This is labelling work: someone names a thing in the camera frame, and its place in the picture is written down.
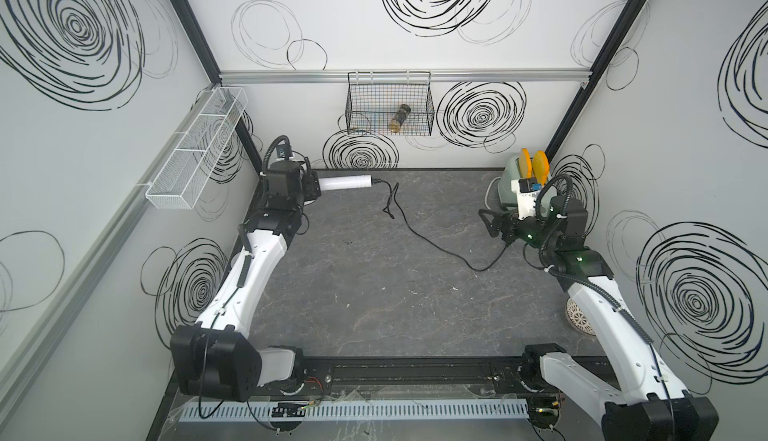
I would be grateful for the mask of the white hair dryer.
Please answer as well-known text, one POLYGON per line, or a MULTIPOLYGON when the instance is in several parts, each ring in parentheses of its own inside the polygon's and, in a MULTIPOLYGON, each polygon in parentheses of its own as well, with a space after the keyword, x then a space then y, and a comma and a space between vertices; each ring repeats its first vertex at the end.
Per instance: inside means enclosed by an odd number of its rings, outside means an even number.
POLYGON ((322 193, 331 191, 365 189, 372 186, 370 175, 337 176, 319 179, 319 187, 322 193))

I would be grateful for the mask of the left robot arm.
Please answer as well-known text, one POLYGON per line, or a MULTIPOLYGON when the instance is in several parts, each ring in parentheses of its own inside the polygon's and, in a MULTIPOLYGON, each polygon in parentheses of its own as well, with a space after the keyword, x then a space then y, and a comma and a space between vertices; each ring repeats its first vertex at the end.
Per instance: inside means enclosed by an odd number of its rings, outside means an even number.
POLYGON ((172 334, 170 350, 185 395, 245 402, 269 385, 301 385, 299 348, 256 348, 249 340, 259 300, 299 231, 304 205, 320 195, 308 160, 278 161, 262 179, 262 204, 238 228, 242 244, 213 301, 172 334))

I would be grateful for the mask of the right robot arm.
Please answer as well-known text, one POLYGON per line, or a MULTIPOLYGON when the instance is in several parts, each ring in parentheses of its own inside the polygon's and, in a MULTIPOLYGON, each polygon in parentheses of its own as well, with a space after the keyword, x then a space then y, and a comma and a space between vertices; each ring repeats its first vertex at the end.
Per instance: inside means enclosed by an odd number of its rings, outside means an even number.
POLYGON ((588 214, 577 199, 554 197, 545 215, 478 212, 492 237, 539 251, 593 329, 618 385, 593 374, 555 345, 529 345, 528 380, 557 388, 601 428, 607 440, 709 440, 719 422, 712 402, 686 387, 632 316, 603 257, 585 244, 588 214))

